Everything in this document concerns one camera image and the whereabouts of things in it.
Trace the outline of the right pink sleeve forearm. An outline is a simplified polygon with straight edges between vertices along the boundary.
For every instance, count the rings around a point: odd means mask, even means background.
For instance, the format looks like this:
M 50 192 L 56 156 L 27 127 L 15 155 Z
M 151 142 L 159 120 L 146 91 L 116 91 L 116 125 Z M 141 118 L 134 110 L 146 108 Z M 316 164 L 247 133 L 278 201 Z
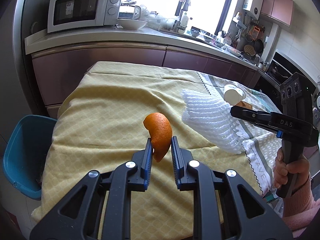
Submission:
M 319 210 L 319 199 L 314 200 L 313 198 L 310 178 L 283 202 L 282 220 L 292 231 L 293 237 L 297 238 L 304 232 Z

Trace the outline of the person's right hand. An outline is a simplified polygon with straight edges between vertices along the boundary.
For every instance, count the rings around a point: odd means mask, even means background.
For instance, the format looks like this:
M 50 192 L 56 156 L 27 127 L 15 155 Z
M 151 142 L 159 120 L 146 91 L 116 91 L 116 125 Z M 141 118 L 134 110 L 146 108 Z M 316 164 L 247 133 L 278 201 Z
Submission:
M 306 157 L 302 156 L 299 160 L 285 164 L 283 162 L 284 154 L 282 148 L 277 151 L 275 159 L 274 187 L 279 189 L 282 185 L 286 185 L 289 180 L 289 174 L 296 174 L 296 182 L 292 191 L 300 189 L 309 179 L 310 163 Z

